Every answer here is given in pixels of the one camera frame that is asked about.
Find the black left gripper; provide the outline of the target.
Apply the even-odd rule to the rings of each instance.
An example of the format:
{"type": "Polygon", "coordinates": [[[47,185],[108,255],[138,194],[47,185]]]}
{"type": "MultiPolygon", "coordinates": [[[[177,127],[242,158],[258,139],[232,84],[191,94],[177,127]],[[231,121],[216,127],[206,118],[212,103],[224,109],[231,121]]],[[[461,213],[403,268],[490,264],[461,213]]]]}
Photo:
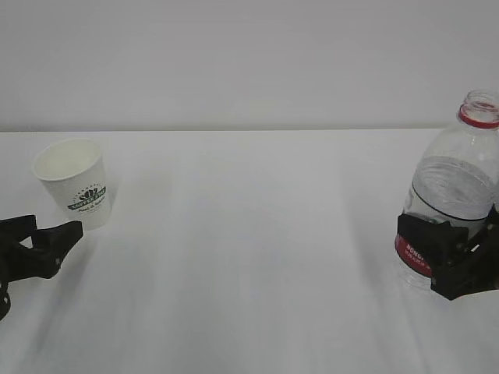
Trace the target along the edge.
{"type": "Polygon", "coordinates": [[[1,220],[1,319],[11,307],[9,283],[31,277],[52,278],[82,237],[80,221],[37,230],[34,215],[1,220]],[[23,244],[28,238],[31,248],[23,244]]]}

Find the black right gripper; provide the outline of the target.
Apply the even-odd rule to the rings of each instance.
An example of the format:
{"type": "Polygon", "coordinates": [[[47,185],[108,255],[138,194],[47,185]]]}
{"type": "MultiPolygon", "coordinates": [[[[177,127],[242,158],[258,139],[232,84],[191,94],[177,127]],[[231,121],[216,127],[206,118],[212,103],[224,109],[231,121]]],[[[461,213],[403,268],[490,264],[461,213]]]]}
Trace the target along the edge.
{"type": "Polygon", "coordinates": [[[448,221],[435,224],[405,213],[398,216],[398,256],[411,269],[433,269],[430,289],[450,301],[498,289],[498,212],[494,207],[480,230],[468,237],[467,228],[448,221]]]}

